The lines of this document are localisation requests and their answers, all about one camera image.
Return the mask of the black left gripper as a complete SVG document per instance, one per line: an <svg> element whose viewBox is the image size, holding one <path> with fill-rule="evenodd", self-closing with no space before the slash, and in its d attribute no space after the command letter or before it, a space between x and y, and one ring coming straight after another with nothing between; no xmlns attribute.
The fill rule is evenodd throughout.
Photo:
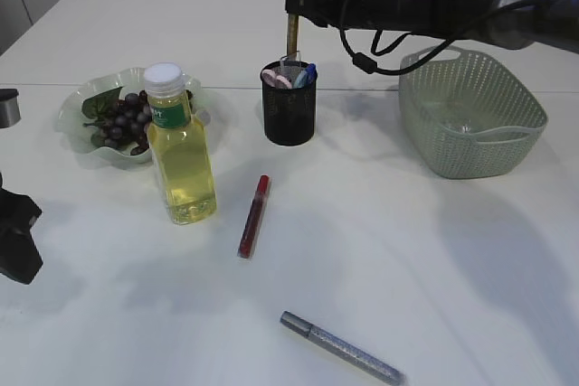
<svg viewBox="0 0 579 386"><path fill-rule="evenodd" d="M31 197L1 187L1 274L24 285L30 285L43 266L31 233L41 215Z"/></svg>

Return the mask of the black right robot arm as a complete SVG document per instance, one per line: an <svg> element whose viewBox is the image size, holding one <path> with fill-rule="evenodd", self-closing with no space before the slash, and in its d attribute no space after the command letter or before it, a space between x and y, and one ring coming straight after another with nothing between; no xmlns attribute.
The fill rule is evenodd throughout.
<svg viewBox="0 0 579 386"><path fill-rule="evenodd" d="M285 0L288 14L318 27L367 30L440 40L472 40L507 50L534 42L568 52L578 50L578 0Z"/></svg>

